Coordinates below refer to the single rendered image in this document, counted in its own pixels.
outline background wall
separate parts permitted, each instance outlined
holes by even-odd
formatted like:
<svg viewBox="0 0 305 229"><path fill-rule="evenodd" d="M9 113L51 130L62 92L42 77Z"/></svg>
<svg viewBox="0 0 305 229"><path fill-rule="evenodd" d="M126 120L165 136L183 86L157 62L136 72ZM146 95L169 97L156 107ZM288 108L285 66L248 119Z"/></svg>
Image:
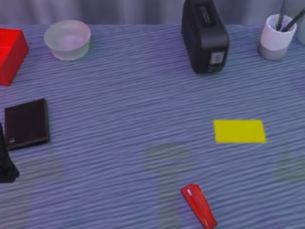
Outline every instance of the background wall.
<svg viewBox="0 0 305 229"><path fill-rule="evenodd" d="M0 24L50 24L77 19L89 24L180 24L184 0L0 0ZM282 0L214 0L226 24L262 24ZM289 0L294 16L305 0Z"/></svg>

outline yellow rectangle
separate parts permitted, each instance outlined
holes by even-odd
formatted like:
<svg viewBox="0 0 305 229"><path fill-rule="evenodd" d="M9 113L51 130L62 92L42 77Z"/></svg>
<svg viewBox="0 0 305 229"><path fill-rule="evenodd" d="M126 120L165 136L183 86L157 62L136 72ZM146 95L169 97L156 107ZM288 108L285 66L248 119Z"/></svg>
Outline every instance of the yellow rectangle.
<svg viewBox="0 0 305 229"><path fill-rule="evenodd" d="M214 120L217 143L265 143L261 120Z"/></svg>

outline cup rim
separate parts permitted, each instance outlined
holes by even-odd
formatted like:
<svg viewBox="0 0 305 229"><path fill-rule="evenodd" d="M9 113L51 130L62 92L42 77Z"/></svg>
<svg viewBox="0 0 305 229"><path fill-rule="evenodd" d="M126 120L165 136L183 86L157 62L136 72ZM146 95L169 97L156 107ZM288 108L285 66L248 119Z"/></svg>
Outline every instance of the cup rim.
<svg viewBox="0 0 305 229"><path fill-rule="evenodd" d="M56 28L56 27L58 27L59 25L61 25L61 24L63 24L63 23L69 23L69 22L70 22L70 23L78 23L78 24L80 24L81 26L83 26L84 28L86 28L86 30L87 30L87 38L86 38L86 40L84 41L83 44L81 44L81 45L79 45L79 46L77 46L77 47L75 47L75 48L72 48L72 49L65 49L65 50L63 50L63 49L54 48L52 45L50 45L50 44L47 42L47 35L48 35L48 33L50 32L51 29ZM44 35L43 35L43 39L44 39L45 44L46 44L50 49L52 49L52 50L54 50L54 51L58 51L58 52L70 52L70 51L74 51L74 50L76 50L76 49L79 49L80 47L82 47L82 46L84 46L85 44L88 43L88 41L90 40L90 37L91 37L91 31L90 31L89 26L86 25L84 22L78 21L78 20L62 20L62 21L58 21L58 22L52 24L51 26L49 26L49 27L47 28L47 30L44 32Z"/></svg>
<svg viewBox="0 0 305 229"><path fill-rule="evenodd" d="M274 17L279 17L280 15L279 14L273 14L273 15L270 15L267 20L266 20L266 24L268 26L269 29L271 29L272 31L278 33L278 34L291 34L291 33L294 33L296 31L296 28L297 28L297 24L295 23L293 25L293 27L291 28L291 30L288 30L287 32L282 32L282 31L277 31L275 30L274 28L272 28L271 26L271 23L270 23L270 20L273 19ZM289 22L292 21L292 18L287 16L287 15L284 15L284 18L287 18L289 19Z"/></svg>

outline black case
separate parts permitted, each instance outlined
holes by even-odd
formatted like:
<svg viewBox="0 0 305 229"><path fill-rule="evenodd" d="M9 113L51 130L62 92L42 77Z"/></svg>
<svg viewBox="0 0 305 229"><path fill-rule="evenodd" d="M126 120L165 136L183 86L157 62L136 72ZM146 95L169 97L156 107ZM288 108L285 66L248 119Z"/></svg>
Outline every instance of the black case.
<svg viewBox="0 0 305 229"><path fill-rule="evenodd" d="M181 32L195 73L223 69L229 36L212 0L185 0Z"/></svg>
<svg viewBox="0 0 305 229"><path fill-rule="evenodd" d="M5 141L8 150L49 142L45 99L5 108Z"/></svg>
<svg viewBox="0 0 305 229"><path fill-rule="evenodd" d="M18 177L19 171L6 149L2 124L0 123L0 183L13 183Z"/></svg>

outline black wallet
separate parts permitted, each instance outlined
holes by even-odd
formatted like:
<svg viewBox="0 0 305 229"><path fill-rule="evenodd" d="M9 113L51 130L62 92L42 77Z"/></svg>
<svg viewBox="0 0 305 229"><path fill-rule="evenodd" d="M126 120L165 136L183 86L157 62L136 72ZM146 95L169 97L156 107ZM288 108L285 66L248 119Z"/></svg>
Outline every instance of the black wallet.
<svg viewBox="0 0 305 229"><path fill-rule="evenodd" d="M18 177L19 171L6 149L2 124L0 123L0 183L13 183Z"/></svg>
<svg viewBox="0 0 305 229"><path fill-rule="evenodd" d="M4 113L5 142L8 150L49 142L45 99L5 108Z"/></svg>

